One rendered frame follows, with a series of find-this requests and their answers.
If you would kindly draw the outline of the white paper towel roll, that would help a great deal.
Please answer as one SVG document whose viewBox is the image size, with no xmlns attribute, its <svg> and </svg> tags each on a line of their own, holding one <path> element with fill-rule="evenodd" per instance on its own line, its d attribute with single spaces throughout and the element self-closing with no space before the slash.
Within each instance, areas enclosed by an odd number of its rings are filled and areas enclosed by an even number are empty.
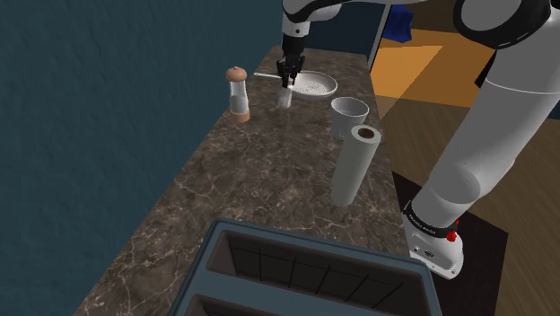
<svg viewBox="0 0 560 316">
<path fill-rule="evenodd" d="M 356 125 L 347 130 L 331 181 L 334 203 L 353 203 L 380 142 L 381 133 L 373 127 Z"/>
</svg>

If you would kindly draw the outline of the white cup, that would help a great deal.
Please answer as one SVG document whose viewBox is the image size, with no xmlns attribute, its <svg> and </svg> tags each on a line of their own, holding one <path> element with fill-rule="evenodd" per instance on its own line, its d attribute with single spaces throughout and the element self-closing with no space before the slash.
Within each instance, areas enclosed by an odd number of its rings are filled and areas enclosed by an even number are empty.
<svg viewBox="0 0 560 316">
<path fill-rule="evenodd" d="M 353 97 L 337 97 L 331 102 L 330 135 L 343 140 L 348 129 L 363 124 L 370 111 L 369 106 Z"/>
</svg>

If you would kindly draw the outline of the wooden and glass pepper mill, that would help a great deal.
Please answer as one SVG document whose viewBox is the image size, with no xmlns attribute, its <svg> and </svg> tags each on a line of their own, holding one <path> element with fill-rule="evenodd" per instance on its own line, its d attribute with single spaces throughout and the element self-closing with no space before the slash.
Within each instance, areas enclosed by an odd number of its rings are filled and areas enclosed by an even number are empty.
<svg viewBox="0 0 560 316">
<path fill-rule="evenodd" d="M 232 121 L 243 123 L 249 120 L 249 100 L 246 91 L 247 72 L 238 66 L 229 68 L 225 77 L 230 85 L 230 113 Z"/>
</svg>

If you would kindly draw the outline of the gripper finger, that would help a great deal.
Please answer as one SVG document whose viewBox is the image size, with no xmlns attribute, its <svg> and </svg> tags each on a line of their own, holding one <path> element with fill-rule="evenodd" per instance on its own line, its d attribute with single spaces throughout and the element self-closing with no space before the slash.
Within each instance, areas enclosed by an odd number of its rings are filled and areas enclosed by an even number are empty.
<svg viewBox="0 0 560 316">
<path fill-rule="evenodd" d="M 281 77 L 282 87 L 287 88 L 290 80 L 290 68 L 286 65 L 284 59 L 276 61 L 277 73 Z"/>
<path fill-rule="evenodd" d="M 297 75 L 301 72 L 303 65 L 302 57 L 293 57 L 290 61 L 290 78 L 291 85 L 295 84 Z"/>
</svg>

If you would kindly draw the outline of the white frying pan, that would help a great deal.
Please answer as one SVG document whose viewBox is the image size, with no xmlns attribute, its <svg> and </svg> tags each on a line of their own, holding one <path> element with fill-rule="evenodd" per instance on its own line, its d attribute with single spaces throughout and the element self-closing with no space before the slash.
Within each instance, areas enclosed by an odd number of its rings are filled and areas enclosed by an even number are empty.
<svg viewBox="0 0 560 316">
<path fill-rule="evenodd" d="M 318 100 L 331 96 L 337 90 L 337 81 L 317 71 L 302 70 L 293 85 L 293 97 Z"/>
</svg>

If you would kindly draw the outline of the blue-grey toaster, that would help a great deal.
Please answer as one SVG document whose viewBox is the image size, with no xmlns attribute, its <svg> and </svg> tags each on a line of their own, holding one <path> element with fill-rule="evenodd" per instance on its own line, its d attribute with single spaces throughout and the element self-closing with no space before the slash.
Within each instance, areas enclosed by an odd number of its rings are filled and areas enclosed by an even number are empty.
<svg viewBox="0 0 560 316">
<path fill-rule="evenodd" d="M 167 316 L 443 316 L 417 259 L 214 220 Z"/>
</svg>

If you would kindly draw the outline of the dark robot stand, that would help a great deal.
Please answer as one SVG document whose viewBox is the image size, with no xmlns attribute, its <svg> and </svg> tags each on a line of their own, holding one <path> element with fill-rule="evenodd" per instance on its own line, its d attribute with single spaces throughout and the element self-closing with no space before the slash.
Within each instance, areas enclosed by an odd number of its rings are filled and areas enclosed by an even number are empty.
<svg viewBox="0 0 560 316">
<path fill-rule="evenodd" d="M 494 316 L 508 233 L 469 212 L 459 218 L 464 264 L 459 275 L 433 281 L 443 316 Z"/>
</svg>

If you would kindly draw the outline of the small clear glass shaker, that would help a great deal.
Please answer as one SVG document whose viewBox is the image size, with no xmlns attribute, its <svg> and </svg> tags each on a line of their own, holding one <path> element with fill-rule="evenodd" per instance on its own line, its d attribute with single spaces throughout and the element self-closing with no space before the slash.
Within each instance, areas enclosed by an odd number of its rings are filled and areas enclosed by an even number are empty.
<svg viewBox="0 0 560 316">
<path fill-rule="evenodd" d="M 292 104 L 293 86 L 289 83 L 286 87 L 281 87 L 278 92 L 278 106 L 282 109 L 289 109 Z"/>
</svg>

